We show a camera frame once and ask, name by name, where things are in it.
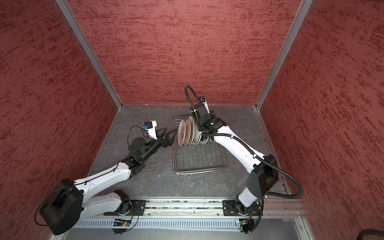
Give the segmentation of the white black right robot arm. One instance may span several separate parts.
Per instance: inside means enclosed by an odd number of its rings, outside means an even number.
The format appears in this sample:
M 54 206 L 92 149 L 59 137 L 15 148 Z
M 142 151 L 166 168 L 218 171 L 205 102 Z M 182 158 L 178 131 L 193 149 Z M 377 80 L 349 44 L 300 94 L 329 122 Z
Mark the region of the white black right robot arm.
M 238 211 L 246 211 L 252 204 L 260 202 L 279 180 L 275 157 L 253 149 L 204 104 L 194 105 L 191 112 L 202 138 L 213 139 L 223 146 L 250 174 L 246 187 L 236 198 Z

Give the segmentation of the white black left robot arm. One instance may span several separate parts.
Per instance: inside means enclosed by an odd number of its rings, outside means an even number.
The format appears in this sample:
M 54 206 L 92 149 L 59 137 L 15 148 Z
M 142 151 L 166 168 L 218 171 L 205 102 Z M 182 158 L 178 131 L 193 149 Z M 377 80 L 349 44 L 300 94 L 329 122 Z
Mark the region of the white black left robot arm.
M 174 144 L 177 132 L 176 129 L 161 128 L 149 142 L 135 138 L 128 146 L 129 155 L 113 167 L 83 179 L 61 180 L 37 210 L 45 221 L 43 225 L 58 236 L 77 222 L 99 214 L 133 216 L 131 198 L 122 190 L 104 196 L 98 194 L 139 174 L 153 154 Z

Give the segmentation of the black white sunburst plate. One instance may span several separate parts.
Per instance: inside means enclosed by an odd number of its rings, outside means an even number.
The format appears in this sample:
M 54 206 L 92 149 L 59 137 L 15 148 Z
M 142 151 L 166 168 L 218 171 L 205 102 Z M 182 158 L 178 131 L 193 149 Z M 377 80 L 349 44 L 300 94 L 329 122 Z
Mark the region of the black white sunburst plate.
M 193 139 L 192 139 L 191 145 L 195 146 L 199 144 L 201 134 L 199 132 L 197 123 L 193 117 L 191 117 L 191 126 L 193 127 Z

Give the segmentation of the dark striped rim plate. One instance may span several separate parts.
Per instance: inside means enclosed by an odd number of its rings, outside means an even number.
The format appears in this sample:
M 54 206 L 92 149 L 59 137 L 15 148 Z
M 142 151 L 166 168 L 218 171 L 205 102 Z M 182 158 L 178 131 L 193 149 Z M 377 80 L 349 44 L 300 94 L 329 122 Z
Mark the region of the dark striped rim plate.
M 184 144 L 186 138 L 186 122 L 182 119 L 179 123 L 178 127 L 178 146 L 182 146 Z

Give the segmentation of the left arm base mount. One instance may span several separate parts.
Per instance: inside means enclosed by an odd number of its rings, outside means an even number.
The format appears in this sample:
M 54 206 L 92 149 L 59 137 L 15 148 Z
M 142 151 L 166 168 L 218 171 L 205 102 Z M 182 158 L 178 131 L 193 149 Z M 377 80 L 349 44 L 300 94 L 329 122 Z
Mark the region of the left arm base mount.
M 119 196 L 122 203 L 114 212 L 105 212 L 104 216 L 133 216 L 139 214 L 142 216 L 146 207 L 146 200 L 133 200 L 122 190 L 115 190 L 114 194 Z

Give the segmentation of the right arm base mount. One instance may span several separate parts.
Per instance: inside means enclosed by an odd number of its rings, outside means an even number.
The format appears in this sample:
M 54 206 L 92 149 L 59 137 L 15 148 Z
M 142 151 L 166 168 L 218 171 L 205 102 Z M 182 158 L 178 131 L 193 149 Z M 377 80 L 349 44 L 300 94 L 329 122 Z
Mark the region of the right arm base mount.
M 254 202 L 251 206 L 245 207 L 242 203 L 235 200 L 223 200 L 223 213 L 224 216 L 258 216 L 261 212 L 261 203 Z

